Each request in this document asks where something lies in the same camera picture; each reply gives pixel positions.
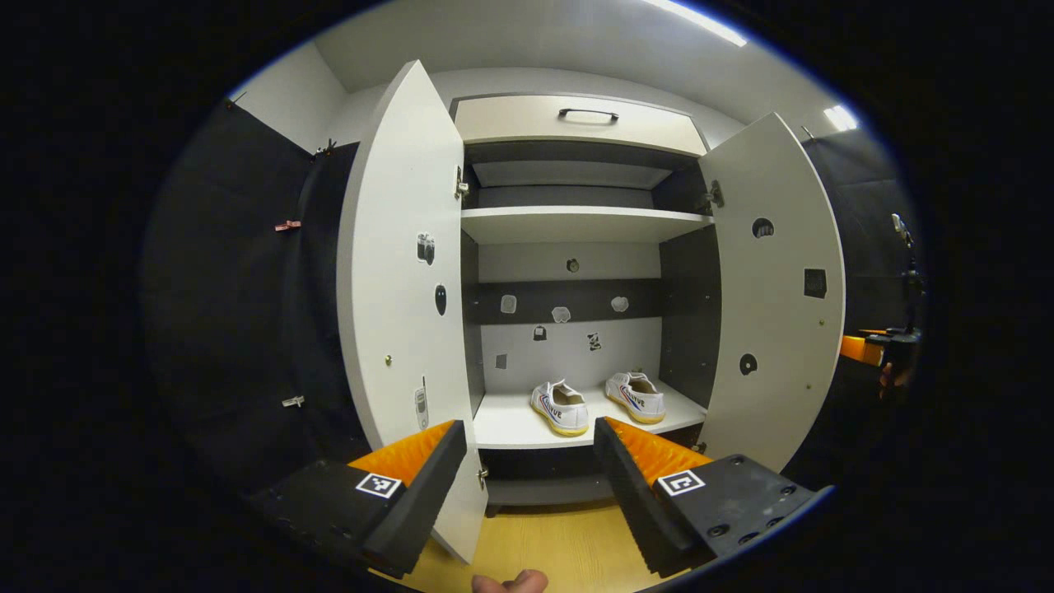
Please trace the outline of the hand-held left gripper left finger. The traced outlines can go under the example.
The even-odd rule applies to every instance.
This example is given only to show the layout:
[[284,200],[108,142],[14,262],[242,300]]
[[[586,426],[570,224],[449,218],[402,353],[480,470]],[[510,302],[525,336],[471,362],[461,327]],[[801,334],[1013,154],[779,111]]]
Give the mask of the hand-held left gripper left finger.
[[468,450],[460,419],[357,460],[317,460],[248,495],[266,521],[331,564],[411,572]]

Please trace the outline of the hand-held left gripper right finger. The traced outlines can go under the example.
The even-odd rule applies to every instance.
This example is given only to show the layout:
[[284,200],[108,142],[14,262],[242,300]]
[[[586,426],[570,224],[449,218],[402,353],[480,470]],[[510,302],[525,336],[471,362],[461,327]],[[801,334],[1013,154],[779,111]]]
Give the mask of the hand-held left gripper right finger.
[[660,577],[729,564],[824,502],[823,489],[747,455],[715,460],[611,417],[596,419],[592,450],[644,564]]

